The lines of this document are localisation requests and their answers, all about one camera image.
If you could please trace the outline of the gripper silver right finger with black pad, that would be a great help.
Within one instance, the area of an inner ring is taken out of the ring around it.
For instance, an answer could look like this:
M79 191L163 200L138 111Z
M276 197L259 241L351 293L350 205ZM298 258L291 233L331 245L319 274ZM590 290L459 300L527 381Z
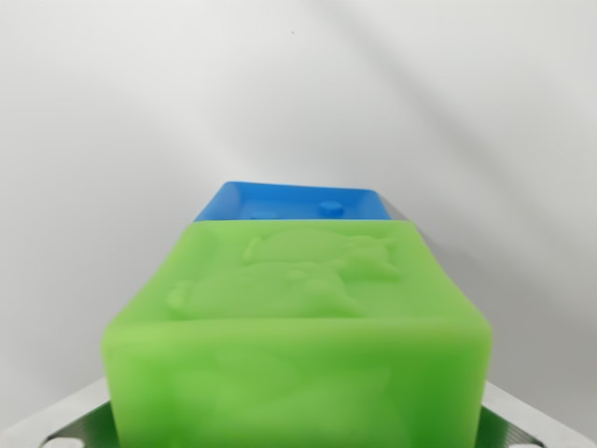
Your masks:
M596 442L486 383L476 447L587 448Z

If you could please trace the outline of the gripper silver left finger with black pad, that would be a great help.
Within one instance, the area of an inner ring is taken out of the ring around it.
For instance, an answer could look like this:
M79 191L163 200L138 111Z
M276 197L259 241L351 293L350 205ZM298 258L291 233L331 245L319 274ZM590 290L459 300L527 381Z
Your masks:
M2 447L43 447L58 439L82 447L119 447L105 379L1 432Z

